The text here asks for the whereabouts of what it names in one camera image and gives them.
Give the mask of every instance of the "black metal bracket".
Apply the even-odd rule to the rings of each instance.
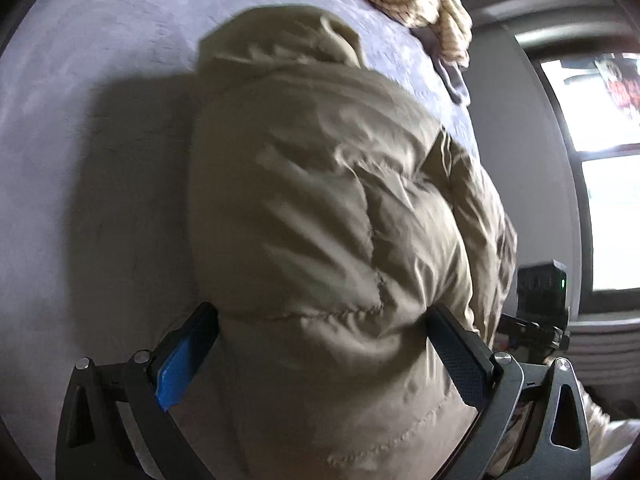
[[[127,437],[117,402],[128,402],[142,437],[166,480],[214,480],[167,412],[218,335],[218,317],[201,304],[154,351],[136,352],[122,364],[76,364],[60,417],[57,480],[148,480]],[[568,360],[552,366],[520,365],[507,352],[491,354],[473,332],[462,329],[448,308],[426,314],[428,339],[463,400],[479,416],[440,469],[437,480],[481,480],[516,404],[529,400],[526,430],[504,480],[588,480],[586,422]]]

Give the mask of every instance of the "black plastic frame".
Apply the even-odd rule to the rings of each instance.
[[[214,480],[194,453],[171,416],[156,399],[154,377],[172,349],[189,336],[206,314],[201,305],[176,332],[168,334],[158,348],[140,362],[137,352],[128,362],[76,367],[69,381],[58,432],[56,478],[58,480],[147,480],[124,430],[116,402],[128,402],[145,439],[166,480]],[[486,405],[435,480],[481,480],[491,458],[521,400],[534,402],[533,416],[524,431],[514,457],[515,468],[504,480],[563,478],[588,480],[590,454],[586,420],[580,392],[570,364],[565,359],[550,367],[520,365],[508,354],[503,359],[491,354],[473,332],[462,329],[449,309],[432,306],[425,316],[426,333],[438,355],[444,356],[447,370],[454,353],[478,370],[474,380],[486,396]],[[217,317],[215,317],[217,334]],[[465,381],[452,373],[454,383]],[[562,416],[568,417],[569,434],[576,444],[569,447],[553,443],[558,425],[558,405],[566,404]]]

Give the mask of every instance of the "beige puffer jacket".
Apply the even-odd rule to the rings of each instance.
[[[487,174],[358,41],[275,7],[200,47],[190,233],[251,478],[430,478],[476,410],[422,317],[490,343],[514,269]]]

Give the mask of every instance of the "window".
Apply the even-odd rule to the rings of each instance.
[[[538,69],[577,187],[580,311],[640,309],[640,55],[566,56]]]

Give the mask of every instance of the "window sill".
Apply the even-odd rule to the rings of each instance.
[[[601,314],[578,314],[578,319],[570,321],[571,332],[621,332],[640,330],[640,310],[627,312],[603,312]]]

